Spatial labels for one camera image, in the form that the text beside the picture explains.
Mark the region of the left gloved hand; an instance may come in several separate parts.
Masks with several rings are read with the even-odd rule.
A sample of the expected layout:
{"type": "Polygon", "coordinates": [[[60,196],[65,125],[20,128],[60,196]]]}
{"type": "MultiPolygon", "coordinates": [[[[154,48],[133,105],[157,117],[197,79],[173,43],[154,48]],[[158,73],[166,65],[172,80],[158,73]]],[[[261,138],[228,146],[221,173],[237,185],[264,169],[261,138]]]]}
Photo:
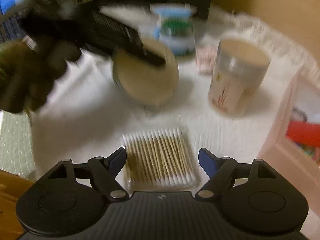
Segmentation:
{"type": "Polygon", "coordinates": [[[26,41],[1,44],[1,110],[36,111],[47,101],[67,62],[81,57],[81,50],[66,41],[42,40],[31,48],[26,41]]]}

